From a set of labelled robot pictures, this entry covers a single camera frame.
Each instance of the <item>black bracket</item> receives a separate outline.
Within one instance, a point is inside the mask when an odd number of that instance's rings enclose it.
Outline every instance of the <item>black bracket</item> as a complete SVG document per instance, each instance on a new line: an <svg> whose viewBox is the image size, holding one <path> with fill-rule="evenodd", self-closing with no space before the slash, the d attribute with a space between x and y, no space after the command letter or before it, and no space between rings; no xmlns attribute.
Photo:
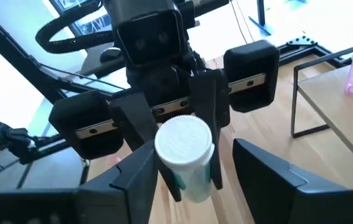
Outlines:
<svg viewBox="0 0 353 224"><path fill-rule="evenodd" d="M315 46L318 42L308 36L302 35L301 37L288 41L286 44L292 46Z"/></svg>
<svg viewBox="0 0 353 224"><path fill-rule="evenodd" d="M158 125L143 93L135 93L111 101L110 113L132 151L155 138ZM174 200L181 201L181 192L172 171L157 155L156 160L158 170Z"/></svg>
<svg viewBox="0 0 353 224"><path fill-rule="evenodd" d="M210 70L190 77L189 86L195 115L208 124L212 133L215 151L210 160L210 174L220 190L223 188L218 151L220 128L230 123L227 77L223 70Z"/></svg>

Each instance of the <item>cable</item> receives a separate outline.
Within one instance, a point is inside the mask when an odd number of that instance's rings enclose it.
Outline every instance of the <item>cable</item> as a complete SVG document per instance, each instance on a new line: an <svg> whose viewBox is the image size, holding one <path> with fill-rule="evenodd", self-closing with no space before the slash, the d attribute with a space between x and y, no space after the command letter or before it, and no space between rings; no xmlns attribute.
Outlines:
<svg viewBox="0 0 353 224"><path fill-rule="evenodd" d="M232 0L229 0L229 2L231 3L231 5L233 7L233 12L234 12L234 16L236 17L236 21L237 21L237 24L238 24L238 29L240 29L240 33L243 36L243 39L244 39L245 43L247 44L248 42L247 42L247 40L244 37L243 31L241 30L240 22L238 21L237 13L236 13L236 10L234 9L233 2L232 2Z"/></svg>
<svg viewBox="0 0 353 224"><path fill-rule="evenodd" d="M80 74L77 74L77 73L73 73L73 72L66 72L66 71L63 71L63 70L60 70L60 69L51 67L51 66L49 66L49 65L45 65L45 64L43 64L43 63L39 63L39 65L40 65L40 66L43 66L43 67L45 67L45 68L54 70L54 71L56 71L56 72L62 72L62 73L68 74L68 75L73 75L73 76L80 77L80 78L86 78L87 80L91 80L91 81L94 81L94 82L103 83L103 84L106 84L106 85L109 85L109 86L112 86L112 87L115 87L115 88L119 88L119 89L121 89L121 90L125 90L125 88L122 88L122 87L120 87L120 86L117 86L117 85L114 85L114 84L111 84L111 83L108 83L108 82L101 81L101 80L99 80L99 79L89 78L89 77L86 77L86 76L83 76L83 75L80 75Z"/></svg>
<svg viewBox="0 0 353 224"><path fill-rule="evenodd" d="M238 0L236 0L236 2L237 2L238 10L240 10L241 15L243 16L243 20L244 20L245 24L247 25L248 33L250 34L250 37L251 37L252 41L255 41L255 40L253 39L253 37L252 37L250 28L248 27L248 23L247 23L247 20L245 19L244 13L243 13L243 11L241 10L240 3L238 3Z"/></svg>
<svg viewBox="0 0 353 224"><path fill-rule="evenodd" d="M36 42L46 51L52 54L62 54L95 47L97 45L114 42L113 31L96 32L65 40L51 40L69 24L78 21L103 6L101 0L84 1L81 6L72 7L60 17L43 26L35 35Z"/></svg>

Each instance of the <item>metal frame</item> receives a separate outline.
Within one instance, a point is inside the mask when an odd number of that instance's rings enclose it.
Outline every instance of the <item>metal frame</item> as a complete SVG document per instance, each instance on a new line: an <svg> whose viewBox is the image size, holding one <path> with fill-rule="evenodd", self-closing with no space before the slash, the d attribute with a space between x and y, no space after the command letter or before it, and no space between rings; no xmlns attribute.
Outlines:
<svg viewBox="0 0 353 224"><path fill-rule="evenodd" d="M328 125L324 124L321 126L317 126L315 128L310 128L310 129L307 129L304 131L300 131L298 133L295 132L296 99L297 99L298 91L299 91L299 85L298 85L299 71L304 68L312 67L314 65L317 65L317 64L323 63L323 62L327 62L335 68L341 68L346 65L350 65L352 63L352 60L351 59L341 60L341 56L352 53L353 47L331 54L324 47L321 47L320 45L316 45L312 49L310 49L308 52L310 52L310 54L315 54L315 55L319 56L319 58L294 67L293 103L292 103L292 107L291 107L291 137L293 137L293 138L299 138L299 137L302 137L302 136L305 136L308 134L312 134L312 133L316 133L318 131L323 131L323 130L326 130L329 128Z"/></svg>
<svg viewBox="0 0 353 224"><path fill-rule="evenodd" d="M96 90L104 95L111 96L112 93L99 90L79 83L74 83L66 78L60 78L55 73L44 68L33 56L28 55L20 45L0 26L0 54L13 65L17 71L24 76L41 94L52 104L57 100L67 98L62 90L83 93ZM125 66L122 58L103 64L104 66L88 71L81 75L90 75L106 70L115 71Z"/></svg>
<svg viewBox="0 0 353 224"><path fill-rule="evenodd" d="M265 0L257 0L257 14L257 19L253 18L252 16L249 16L248 18L263 32L265 32L266 35L271 35L273 31L266 25L265 20Z"/></svg>

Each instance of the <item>wooden table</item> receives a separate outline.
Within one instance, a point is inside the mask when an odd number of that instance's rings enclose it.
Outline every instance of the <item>wooden table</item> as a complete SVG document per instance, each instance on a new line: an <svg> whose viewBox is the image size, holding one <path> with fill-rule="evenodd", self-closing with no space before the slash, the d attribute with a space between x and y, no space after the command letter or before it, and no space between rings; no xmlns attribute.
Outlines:
<svg viewBox="0 0 353 224"><path fill-rule="evenodd" d="M353 152L353 96L344 93L349 68L301 81L298 91Z"/></svg>

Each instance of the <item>metal plate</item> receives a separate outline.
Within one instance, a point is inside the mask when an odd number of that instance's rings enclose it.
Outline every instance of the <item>metal plate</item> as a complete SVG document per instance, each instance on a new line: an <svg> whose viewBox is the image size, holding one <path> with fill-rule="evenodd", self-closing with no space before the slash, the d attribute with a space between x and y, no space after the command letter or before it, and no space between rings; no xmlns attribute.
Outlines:
<svg viewBox="0 0 353 224"><path fill-rule="evenodd" d="M249 78L244 78L242 80L238 80L232 83L229 83L229 94L233 94L236 92L240 92L243 90L247 90L249 88L253 88L259 85L264 84L266 81L266 74L261 73L258 75L254 75ZM152 111L155 116L164 115L168 113L172 113L178 110L181 110L190 105L189 97L181 98L172 102L168 102L162 105L154 106ZM104 121L101 123L93 124L81 129L78 129L75 134L79 139L89 138L91 136L95 136L97 134L105 133L108 131L112 131L116 129L113 120Z"/></svg>

